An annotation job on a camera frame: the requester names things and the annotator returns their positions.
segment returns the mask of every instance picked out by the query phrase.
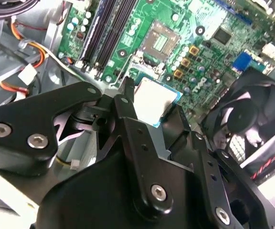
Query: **green circuit board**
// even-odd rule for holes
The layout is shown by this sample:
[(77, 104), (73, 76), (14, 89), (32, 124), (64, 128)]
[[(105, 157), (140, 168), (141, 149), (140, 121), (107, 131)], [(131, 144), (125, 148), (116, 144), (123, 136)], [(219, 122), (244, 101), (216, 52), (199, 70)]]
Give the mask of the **green circuit board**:
[[(61, 53), (61, 55), (59, 56), (60, 59), (62, 59), (61, 57), (63, 56), (69, 57), (74, 61), (76, 61), (79, 58), (85, 42), (86, 35), (90, 29), (92, 20), (94, 18), (97, 6), (98, 1), (95, 0), (92, 2), (88, 10), (85, 10), (83, 8), (76, 8), (75, 6), (71, 7), (65, 21), (65, 26), (63, 28), (63, 36), (58, 50), (58, 54)], [(90, 18), (86, 18), (86, 12), (91, 13)], [(78, 19), (77, 24), (72, 23), (73, 18)], [(87, 25), (83, 25), (84, 19), (88, 20)], [(68, 28), (69, 24), (73, 25), (73, 30)], [(85, 26), (84, 32), (81, 31), (82, 26)]]
[[(173, 20), (175, 14), (179, 17), (177, 20)], [(170, 31), (161, 32), (156, 44), (151, 32), (162, 26), (164, 30)], [(203, 35), (196, 33), (198, 26), (205, 29)], [(172, 48), (170, 54), (166, 57), (158, 55), (166, 42), (165, 37), (174, 35), (176, 43), (168, 44)], [(223, 37), (219, 36), (227, 36), (229, 39), (223, 41)], [(130, 54), (141, 50), (144, 57), (153, 62), (165, 63), (166, 71), (159, 80), (183, 93), (179, 104), (187, 112), (187, 116), (201, 116), (216, 104), (228, 86), (239, 76), (238, 72), (232, 70), (234, 59), (244, 50), (258, 55), (261, 50), (256, 48), (256, 44), (269, 40), (270, 37), (264, 36), (263, 28), (247, 24), (212, 0), (140, 0), (103, 72), (102, 80), (111, 77), (115, 81), (116, 70), (121, 70)], [(190, 50), (183, 56), (181, 52), (185, 49), (187, 51), (187, 48)], [(185, 66), (177, 63), (175, 70), (175, 62), (181, 54), (182, 58), (190, 63), (187, 65), (185, 62)], [(136, 78), (138, 74), (138, 70), (130, 69), (131, 77)], [(205, 81), (202, 82), (202, 87), (194, 90), (202, 80)]]
[[(97, 22), (93, 18), (102, 18), (104, 3), (110, 1), (93, 0), (87, 10), (71, 8), (59, 53), (79, 60), (86, 37), (93, 35), (90, 28)], [(121, 4), (126, 0), (116, 4), (109, 18), (114, 18)], [(77, 35), (86, 11), (92, 18), (81, 38)], [(73, 18), (79, 23), (69, 30)], [(115, 29), (105, 26), (107, 31)], [(97, 68), (95, 62), (83, 64), (97, 71), (96, 79), (107, 83), (119, 85), (124, 73), (134, 79), (144, 73), (183, 93), (178, 104), (192, 129), (240, 77), (242, 71), (233, 63), (241, 54), (253, 56), (250, 66), (264, 73), (275, 65), (262, 55), (263, 46), (275, 41), (275, 19), (250, 0), (138, 0), (119, 31), (119, 39), (108, 40), (114, 50), (104, 68)], [(103, 36), (93, 39), (106, 42)]]

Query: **black fan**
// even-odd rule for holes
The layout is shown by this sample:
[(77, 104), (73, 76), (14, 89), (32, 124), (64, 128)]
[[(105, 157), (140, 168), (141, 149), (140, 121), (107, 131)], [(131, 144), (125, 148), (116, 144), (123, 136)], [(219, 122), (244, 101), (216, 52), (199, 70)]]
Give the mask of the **black fan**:
[(226, 149), (232, 136), (245, 141), (245, 157), (275, 135), (275, 81), (249, 68), (202, 122), (213, 149)]

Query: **black metal bracket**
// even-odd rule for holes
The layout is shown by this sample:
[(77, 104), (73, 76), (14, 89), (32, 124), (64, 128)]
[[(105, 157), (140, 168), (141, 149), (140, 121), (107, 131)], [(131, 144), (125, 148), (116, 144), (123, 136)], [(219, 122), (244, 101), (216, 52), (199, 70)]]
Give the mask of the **black metal bracket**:
[[(138, 212), (148, 219), (157, 219), (172, 210), (173, 197), (145, 123), (138, 121), (133, 103), (123, 95), (113, 99), (111, 136), (97, 154), (97, 161), (108, 156), (113, 147), (122, 147), (130, 178), (134, 205)], [(159, 185), (166, 197), (158, 200), (152, 194), (152, 187)]]
[(275, 229), (275, 208), (263, 196), (236, 161), (223, 150), (216, 150), (213, 156), (224, 170), (226, 186), (232, 186), (230, 196), (237, 196), (249, 205), (250, 228)]
[[(131, 224), (131, 217), (134, 217), (137, 221), (141, 220), (142, 224), (147, 222), (154, 227), (154, 222), (170, 223), (172, 219), (175, 224), (179, 220), (180, 225), (190, 225), (190, 228), (191, 225), (197, 225), (198, 228), (242, 229), (245, 221), (235, 216), (234, 208), (229, 204), (234, 197), (233, 193), (227, 190), (228, 176), (231, 176), (239, 183), (239, 190), (248, 197), (248, 202), (252, 202), (252, 205), (248, 206), (250, 218), (253, 219), (249, 221), (251, 229), (275, 227), (273, 206), (231, 157), (222, 152), (209, 154), (204, 138), (191, 131), (180, 106), (175, 106), (162, 120), (166, 148), (171, 151), (170, 160), (178, 163), (175, 165), (174, 162), (172, 164), (159, 159), (147, 125), (137, 118), (133, 106), (133, 80), (126, 78), (121, 92), (122, 94), (110, 98), (102, 96), (100, 91), (89, 83), (77, 83), (0, 107), (0, 124), (11, 130), (9, 134), (4, 135), (0, 129), (0, 169), (20, 175), (44, 173), (54, 159), (58, 144), (80, 135), (84, 130), (92, 129), (101, 137), (97, 163), (53, 188), (52, 193), (56, 190), (59, 192), (59, 187), (65, 187), (61, 192), (71, 193), (72, 198), (81, 201), (85, 197), (85, 191), (78, 187), (83, 184), (86, 190), (92, 188), (93, 184), (84, 186), (85, 180), (95, 182), (93, 177), (90, 178), (93, 175), (91, 171), (96, 170), (96, 175), (98, 172), (103, 175), (100, 168), (103, 165), (106, 168), (104, 171), (117, 170), (114, 173), (115, 179), (113, 182), (106, 182), (99, 177), (97, 184), (104, 183), (104, 189), (94, 189), (100, 193), (99, 196), (97, 192), (92, 195), (96, 200), (101, 200), (102, 190), (109, 192), (107, 188), (113, 188), (114, 196), (109, 193), (112, 198), (120, 195), (121, 191), (121, 195), (125, 195), (127, 199), (123, 200), (122, 196), (118, 196), (115, 203), (125, 206), (126, 209), (130, 206), (129, 212), (117, 212), (117, 215), (122, 216), (125, 225)], [(47, 144), (38, 148), (32, 147), (28, 139), (34, 134), (42, 135)], [(177, 177), (171, 176), (169, 172), (177, 174), (181, 180), (174, 182)], [(54, 194), (50, 197), (53, 197), (54, 201), (54, 197), (57, 198), (58, 204), (54, 207), (61, 203), (66, 208), (62, 209), (62, 213), (67, 212), (73, 201), (67, 199), (67, 196)], [(100, 205), (105, 207), (107, 203), (101, 202)], [(88, 213), (93, 212), (93, 209), (87, 210)], [(190, 222), (187, 221), (186, 212), (192, 214), (189, 216)], [(60, 218), (62, 217), (58, 215), (54, 220), (58, 221)]]
[[(0, 123), (11, 128), (8, 136), (0, 137), (0, 169), (32, 176), (46, 172), (58, 149), (56, 132), (64, 128), (61, 123), (66, 123), (71, 110), (80, 104), (95, 105), (101, 96), (90, 83), (76, 83), (0, 106)], [(42, 149), (29, 146), (28, 138), (33, 134), (45, 136), (47, 146)]]
[(206, 227), (242, 228), (233, 217), (216, 160), (209, 155), (204, 138), (191, 131), (180, 106), (171, 110), (162, 122), (165, 146), (171, 151), (170, 160), (193, 169), (196, 190), (202, 190), (196, 200), (196, 209), (208, 220), (201, 220)]

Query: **chip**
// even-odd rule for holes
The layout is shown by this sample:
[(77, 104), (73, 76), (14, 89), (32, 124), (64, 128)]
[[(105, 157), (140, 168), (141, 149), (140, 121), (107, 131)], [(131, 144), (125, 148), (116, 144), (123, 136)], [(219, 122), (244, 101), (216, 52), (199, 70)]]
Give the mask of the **chip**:
[(194, 45), (191, 46), (190, 51), (189, 51), (190, 54), (195, 56), (198, 54), (198, 52), (199, 52), (199, 49), (196, 46), (194, 46)]
[(181, 64), (185, 67), (188, 67), (190, 65), (190, 61), (186, 58), (184, 58), (182, 61), (181, 61)]
[(183, 76), (183, 72), (181, 72), (180, 70), (177, 69), (174, 73), (174, 76), (178, 77), (178, 78), (181, 78)]
[(144, 39), (141, 51), (166, 61), (180, 40), (180, 36), (159, 21), (154, 21)]
[(226, 45), (231, 39), (231, 35), (224, 31), (222, 28), (218, 28), (216, 33), (213, 35), (213, 38), (219, 41), (221, 44)]
[(78, 32), (76, 34), (76, 37), (82, 40), (85, 37), (85, 35), (82, 32)]
[(232, 54), (228, 54), (225, 58), (227, 59), (227, 60), (229, 60), (229, 59), (231, 59), (233, 56), (232, 56)]

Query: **ram slot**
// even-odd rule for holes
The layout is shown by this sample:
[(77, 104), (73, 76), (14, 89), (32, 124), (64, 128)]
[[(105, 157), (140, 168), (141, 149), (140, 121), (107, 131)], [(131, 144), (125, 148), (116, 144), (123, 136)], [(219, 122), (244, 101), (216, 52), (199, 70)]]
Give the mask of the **ram slot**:
[(101, 1), (96, 16), (94, 17), (92, 29), (88, 34), (88, 38), (85, 40), (83, 52), (79, 58), (83, 60), (84, 63), (89, 63), (97, 50), (115, 3), (115, 0)]
[(102, 70), (111, 54), (112, 51), (115, 48), (116, 43), (118, 42), (122, 31), (127, 23), (127, 20), (136, 4), (137, 0), (123, 0), (117, 14), (114, 18), (114, 21), (111, 25), (111, 28), (108, 32), (108, 35), (106, 36), (106, 40), (104, 42), (104, 45), (101, 48), (101, 52), (97, 57), (96, 62), (98, 63), (98, 67), (100, 70)]

